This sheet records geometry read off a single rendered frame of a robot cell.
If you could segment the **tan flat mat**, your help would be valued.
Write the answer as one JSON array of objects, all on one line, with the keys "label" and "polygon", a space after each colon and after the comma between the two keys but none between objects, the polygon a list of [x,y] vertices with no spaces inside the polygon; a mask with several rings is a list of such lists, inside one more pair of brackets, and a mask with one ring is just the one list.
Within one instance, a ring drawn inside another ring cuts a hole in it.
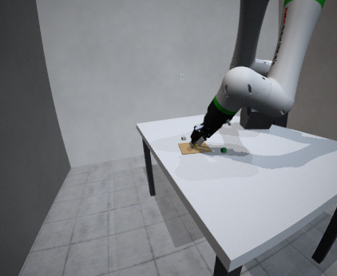
[{"label": "tan flat mat", "polygon": [[191,148],[189,143],[178,144],[179,147],[180,147],[180,151],[181,151],[182,155],[203,153],[203,152],[211,152],[212,151],[210,149],[210,147],[205,142],[203,142],[201,146],[199,146],[199,147],[197,146],[196,148]]}]

